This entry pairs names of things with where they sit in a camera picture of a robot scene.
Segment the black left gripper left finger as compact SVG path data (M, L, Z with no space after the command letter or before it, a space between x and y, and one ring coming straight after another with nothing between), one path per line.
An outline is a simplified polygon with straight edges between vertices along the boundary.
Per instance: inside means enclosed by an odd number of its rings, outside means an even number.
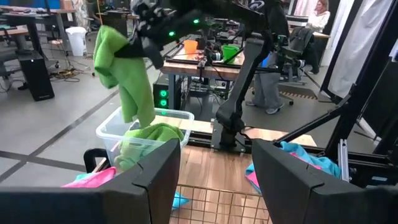
M169 224L179 169L171 139L97 188L0 187L0 224Z

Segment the green smooth microfiber towel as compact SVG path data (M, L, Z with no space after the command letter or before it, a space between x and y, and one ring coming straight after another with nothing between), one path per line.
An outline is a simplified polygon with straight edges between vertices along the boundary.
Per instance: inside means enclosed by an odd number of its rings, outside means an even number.
M114 55L128 43L116 29L101 26L93 56L95 74L105 88L119 88L124 122L131 123L137 118L146 127L154 120L155 109L144 59Z

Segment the green textured microfiber towel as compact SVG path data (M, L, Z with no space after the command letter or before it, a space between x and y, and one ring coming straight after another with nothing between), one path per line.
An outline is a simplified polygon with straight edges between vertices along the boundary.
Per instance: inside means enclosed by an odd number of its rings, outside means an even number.
M126 171L163 143L173 138L182 141L184 137L178 127L167 123L126 131L119 144L119 155L113 160L114 166L121 172Z

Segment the teal microfiber towel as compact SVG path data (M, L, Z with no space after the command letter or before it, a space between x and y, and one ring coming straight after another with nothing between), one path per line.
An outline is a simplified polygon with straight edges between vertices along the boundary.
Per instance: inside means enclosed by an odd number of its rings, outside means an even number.
M322 171L333 175L336 178L341 177L341 169L329 158L310 155L301 145L296 143L282 141L281 146L281 149L289 154L291 152L296 152L299 155L308 154L316 165L320 165L322 167Z

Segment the orange cup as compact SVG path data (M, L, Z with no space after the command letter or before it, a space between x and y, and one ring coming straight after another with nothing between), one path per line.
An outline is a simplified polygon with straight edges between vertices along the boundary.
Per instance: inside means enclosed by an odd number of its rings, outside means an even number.
M187 55L192 55L197 52L198 42L195 40L184 40L184 51Z

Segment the computer with green fans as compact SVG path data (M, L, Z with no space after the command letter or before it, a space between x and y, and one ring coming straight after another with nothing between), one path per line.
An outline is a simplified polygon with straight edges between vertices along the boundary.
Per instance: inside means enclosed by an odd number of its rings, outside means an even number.
M156 108L179 110L182 102L182 82L182 77L175 77L174 92L171 94L169 92L169 76L161 73L152 84L154 106ZM170 97L174 99L173 106L169 106Z

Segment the wooden workbench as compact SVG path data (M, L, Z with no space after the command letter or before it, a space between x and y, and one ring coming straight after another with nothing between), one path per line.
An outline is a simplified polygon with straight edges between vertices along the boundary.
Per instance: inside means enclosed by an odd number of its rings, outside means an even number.
M164 66L160 69L161 73L169 76L169 92L174 92L175 77L198 77L214 78L216 80L233 81L239 74L239 69L243 62L244 55L238 55L238 61L232 65L223 63L214 63L213 65L200 68L199 61L195 60L200 56L202 50L197 50L195 54L187 55L182 46L179 46L174 54L167 58ZM170 97L169 106L174 105L174 99Z

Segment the white trash bin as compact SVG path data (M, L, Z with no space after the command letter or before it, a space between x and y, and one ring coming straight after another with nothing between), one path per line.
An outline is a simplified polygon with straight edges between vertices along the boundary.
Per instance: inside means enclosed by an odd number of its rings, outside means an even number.
M69 27L65 29L67 33L72 54L76 57L85 56L86 48L86 29L84 27Z

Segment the black table clamp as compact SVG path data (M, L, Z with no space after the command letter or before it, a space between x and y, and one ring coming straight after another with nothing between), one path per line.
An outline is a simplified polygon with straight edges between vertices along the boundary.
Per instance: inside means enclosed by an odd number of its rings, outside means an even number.
M92 148L85 151L83 155L87 173L99 172L110 167L106 149Z

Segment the green cup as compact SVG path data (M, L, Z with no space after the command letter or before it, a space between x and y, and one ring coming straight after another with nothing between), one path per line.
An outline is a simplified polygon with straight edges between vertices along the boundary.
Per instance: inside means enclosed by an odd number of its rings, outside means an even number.
M235 57L239 52L239 47L234 45L223 45L221 47L223 53L223 62L224 63L234 63Z

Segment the clear plastic container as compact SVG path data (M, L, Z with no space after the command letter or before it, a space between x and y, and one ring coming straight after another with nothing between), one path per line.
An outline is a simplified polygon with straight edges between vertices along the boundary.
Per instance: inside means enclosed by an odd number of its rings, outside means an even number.
M180 147L184 147L188 143L191 133L190 125L193 124L194 118L195 116L188 111L156 108L155 119L150 125L167 123L178 127L185 136L180 141ZM109 163L113 167L115 167L113 160L119 155L119 144L124 139L125 132L134 129L143 129L143 127L141 127L137 118L131 123L125 123L121 108L115 110L96 128L96 135L103 140L108 153Z

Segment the black computer tower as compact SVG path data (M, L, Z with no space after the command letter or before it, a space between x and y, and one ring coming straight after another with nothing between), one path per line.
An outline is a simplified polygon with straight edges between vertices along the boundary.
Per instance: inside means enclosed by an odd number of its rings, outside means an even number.
M45 59L35 50L17 54L26 85L35 101L51 99L55 96Z

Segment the person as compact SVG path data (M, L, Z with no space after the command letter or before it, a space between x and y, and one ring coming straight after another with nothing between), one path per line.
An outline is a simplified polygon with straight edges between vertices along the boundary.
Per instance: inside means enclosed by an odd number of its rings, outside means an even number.
M318 0L314 11L309 15L306 28L322 33L330 18L328 0Z
M273 34L289 37L289 25L282 1L264 0L265 5L261 11L267 14ZM267 114L276 114L284 105L279 97L279 80L280 73L258 73L254 81L254 96L252 100L245 101L246 106L263 108Z

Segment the office chair with jacket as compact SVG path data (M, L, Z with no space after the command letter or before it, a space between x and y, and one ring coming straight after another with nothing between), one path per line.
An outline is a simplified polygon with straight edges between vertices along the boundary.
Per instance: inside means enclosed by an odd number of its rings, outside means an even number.
M278 36L277 49L282 65L280 74L280 83L300 83L302 69L306 65L307 56L305 51L310 44L313 44L314 31L306 27L293 28L289 38L283 35Z

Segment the white curtain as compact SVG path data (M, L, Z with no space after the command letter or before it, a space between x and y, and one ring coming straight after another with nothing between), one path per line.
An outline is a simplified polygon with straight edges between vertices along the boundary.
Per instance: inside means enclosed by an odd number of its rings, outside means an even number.
M328 89L341 98L356 82L393 0L364 0L333 67Z

